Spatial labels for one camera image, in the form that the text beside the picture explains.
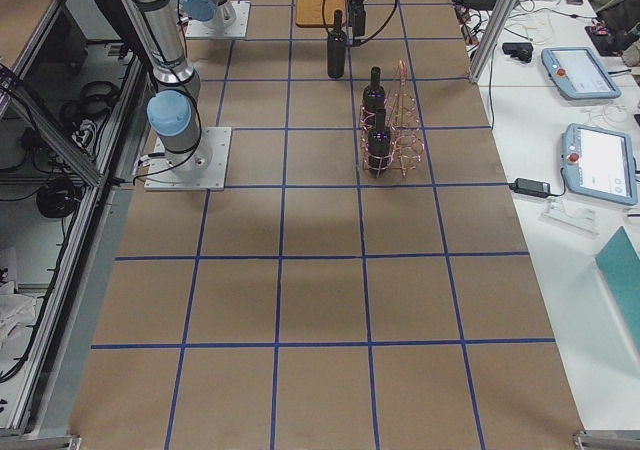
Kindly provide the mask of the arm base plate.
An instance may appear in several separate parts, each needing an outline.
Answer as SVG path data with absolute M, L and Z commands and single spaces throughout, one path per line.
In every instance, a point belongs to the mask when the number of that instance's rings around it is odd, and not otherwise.
M 193 154 L 166 153 L 159 137 L 154 151 L 161 156 L 150 161 L 144 188 L 148 191 L 223 191 L 225 188 L 231 127 L 205 127 Z
M 227 1 L 224 5 L 188 6 L 186 30 L 188 40 L 244 39 L 247 36 L 251 3 L 249 1 Z

